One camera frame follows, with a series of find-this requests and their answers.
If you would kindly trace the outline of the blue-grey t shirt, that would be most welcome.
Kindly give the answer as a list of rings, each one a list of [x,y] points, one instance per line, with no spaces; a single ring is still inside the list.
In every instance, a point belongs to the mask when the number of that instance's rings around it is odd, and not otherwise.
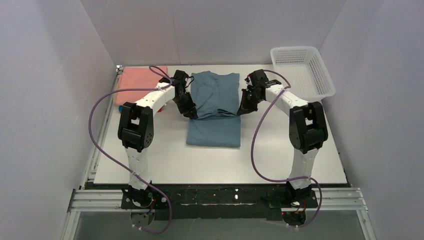
[[[241,117],[239,109],[240,75],[211,71],[192,73],[190,93],[197,119],[188,122],[186,144],[192,146],[239,148]]]

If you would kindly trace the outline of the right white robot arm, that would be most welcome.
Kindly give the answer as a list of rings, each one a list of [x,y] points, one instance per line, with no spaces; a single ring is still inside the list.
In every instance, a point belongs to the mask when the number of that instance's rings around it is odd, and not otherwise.
[[[327,122],[323,105],[318,102],[308,102],[289,91],[288,80],[282,82],[268,79],[268,70],[259,69],[248,74],[243,88],[241,102],[237,115],[256,112],[258,104],[266,101],[269,107],[277,107],[288,116],[288,137],[294,148],[293,162],[286,184],[285,200],[292,202],[306,198],[311,187],[311,174],[319,149],[328,140]]]

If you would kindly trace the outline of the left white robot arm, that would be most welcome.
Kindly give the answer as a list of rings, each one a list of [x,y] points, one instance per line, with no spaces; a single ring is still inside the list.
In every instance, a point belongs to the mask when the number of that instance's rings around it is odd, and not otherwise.
[[[176,70],[170,79],[163,77],[156,90],[136,102],[122,106],[117,136],[128,157],[132,171],[129,190],[145,191],[151,183],[148,170],[148,150],[154,138],[154,116],[169,101],[173,101],[181,115],[191,120],[198,118],[196,105],[187,90],[191,77],[182,70]]]

